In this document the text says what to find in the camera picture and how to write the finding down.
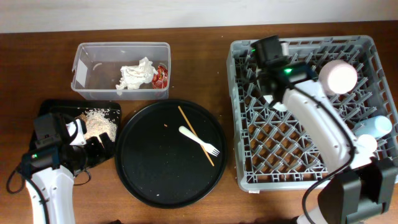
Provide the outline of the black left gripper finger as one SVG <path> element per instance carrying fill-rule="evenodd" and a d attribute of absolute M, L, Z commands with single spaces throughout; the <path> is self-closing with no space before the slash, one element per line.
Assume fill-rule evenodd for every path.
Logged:
<path fill-rule="evenodd" d="M 99 135 L 105 152 L 114 152 L 115 142 L 110 139 L 107 133 L 102 133 Z"/>
<path fill-rule="evenodd" d="M 86 148 L 102 149 L 103 145 L 97 137 L 91 137 L 86 140 Z"/>

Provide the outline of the peanut shells and rice scraps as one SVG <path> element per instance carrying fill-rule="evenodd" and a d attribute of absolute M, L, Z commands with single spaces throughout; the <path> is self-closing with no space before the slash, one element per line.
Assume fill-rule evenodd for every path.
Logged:
<path fill-rule="evenodd" d="M 87 131 L 84 134 L 84 138 L 86 140 L 97 137 L 101 142 L 100 134 L 106 133 L 110 140 L 115 142 L 118 127 L 115 119 L 106 117 L 110 112 L 110 109 L 92 109 L 78 116 L 85 122 Z"/>

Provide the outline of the grey plate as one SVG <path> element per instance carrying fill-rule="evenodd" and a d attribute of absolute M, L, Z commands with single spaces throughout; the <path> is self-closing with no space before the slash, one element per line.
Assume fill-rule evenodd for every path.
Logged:
<path fill-rule="evenodd" d="M 264 95 L 263 97 L 264 97 L 265 101 L 268 103 L 270 108 L 273 108 L 273 109 L 275 109 L 277 111 L 281 111 L 281 112 L 287 111 L 287 108 L 283 103 L 278 102 L 278 101 L 276 103 L 273 103 L 274 98 L 272 95 Z"/>

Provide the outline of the pink bowl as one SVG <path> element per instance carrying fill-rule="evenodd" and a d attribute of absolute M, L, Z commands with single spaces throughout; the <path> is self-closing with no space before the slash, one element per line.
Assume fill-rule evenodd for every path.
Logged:
<path fill-rule="evenodd" d="M 358 73 L 349 63 L 343 60 L 333 60 L 322 67 L 318 81 L 327 95 L 342 95 L 356 86 Z"/>

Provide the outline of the white tissue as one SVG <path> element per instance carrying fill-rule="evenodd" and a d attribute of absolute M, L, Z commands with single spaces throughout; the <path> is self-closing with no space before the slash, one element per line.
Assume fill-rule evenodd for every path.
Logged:
<path fill-rule="evenodd" d="M 138 65 L 122 66 L 120 71 L 122 77 L 116 85 L 117 91 L 139 89 L 143 83 L 150 83 L 154 75 L 158 74 L 157 69 L 152 66 L 152 61 L 147 57 L 142 58 Z"/>

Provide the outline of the red snack wrapper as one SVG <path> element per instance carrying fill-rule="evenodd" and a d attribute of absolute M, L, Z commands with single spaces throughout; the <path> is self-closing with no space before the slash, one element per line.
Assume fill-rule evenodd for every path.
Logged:
<path fill-rule="evenodd" d="M 163 89 L 168 85 L 169 73 L 167 67 L 160 64 L 157 68 L 157 74 L 154 74 L 152 79 L 153 89 Z"/>

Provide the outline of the white plastic fork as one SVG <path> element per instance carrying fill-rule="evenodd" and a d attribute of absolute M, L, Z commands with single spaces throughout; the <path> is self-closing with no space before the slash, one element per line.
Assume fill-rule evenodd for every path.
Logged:
<path fill-rule="evenodd" d="M 197 142 L 200 146 L 203 146 L 204 150 L 211 154 L 212 156 L 218 156 L 220 154 L 220 151 L 211 145 L 210 143 L 206 143 L 202 141 L 199 137 L 197 137 L 195 134 L 193 134 L 190 130 L 188 130 L 185 126 L 180 126 L 178 128 L 179 132 L 185 135 L 186 137 L 190 138 L 191 140 Z"/>

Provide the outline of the wooden chopstick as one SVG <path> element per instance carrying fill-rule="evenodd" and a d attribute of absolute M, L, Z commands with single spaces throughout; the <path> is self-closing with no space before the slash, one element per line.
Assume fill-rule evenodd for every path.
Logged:
<path fill-rule="evenodd" d="M 192 132 L 196 137 L 198 137 L 197 133 L 195 132 L 193 126 L 191 125 L 190 121 L 188 120 L 188 118 L 187 118 L 187 116 L 185 115 L 185 113 L 184 113 L 183 109 L 181 108 L 181 106 L 178 106 L 178 109 L 179 109 L 180 113 L 182 114 L 184 120 L 186 121 L 188 127 L 190 128 L 191 132 Z M 201 146 L 201 148 L 203 149 L 203 152 L 205 153 L 206 157 L 208 158 L 210 164 L 214 167 L 214 166 L 215 166 L 215 165 L 214 165 L 214 162 L 213 162 L 212 159 L 210 158 L 208 152 L 205 150 L 204 146 L 202 146 L 201 144 L 200 144 L 200 146 Z"/>

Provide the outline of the white cup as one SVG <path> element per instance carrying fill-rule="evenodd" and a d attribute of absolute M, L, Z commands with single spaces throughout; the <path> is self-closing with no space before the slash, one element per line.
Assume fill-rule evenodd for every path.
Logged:
<path fill-rule="evenodd" d="M 358 137 L 358 152 L 360 154 L 372 154 L 377 149 L 376 139 L 369 134 L 362 134 Z"/>

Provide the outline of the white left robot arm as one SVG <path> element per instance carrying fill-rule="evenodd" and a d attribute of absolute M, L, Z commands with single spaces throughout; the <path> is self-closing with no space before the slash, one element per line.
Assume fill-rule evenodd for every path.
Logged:
<path fill-rule="evenodd" d="M 108 133 L 86 139 L 87 131 L 83 120 L 67 114 L 34 120 L 34 142 L 13 171 L 28 189 L 34 223 L 74 223 L 75 177 L 114 156 Z"/>

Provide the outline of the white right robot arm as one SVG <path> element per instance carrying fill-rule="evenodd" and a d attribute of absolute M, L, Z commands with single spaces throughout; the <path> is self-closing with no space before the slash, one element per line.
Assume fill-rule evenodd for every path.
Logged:
<path fill-rule="evenodd" d="M 287 44 L 273 35 L 251 44 L 257 85 L 270 105 L 283 105 L 318 148 L 328 175 L 318 205 L 304 208 L 295 223 L 360 223 L 389 210 L 397 167 L 377 159 L 376 138 L 355 135 L 329 101 L 332 94 L 351 91 L 357 71 L 342 60 L 327 63 L 316 73 L 306 62 L 291 62 Z"/>

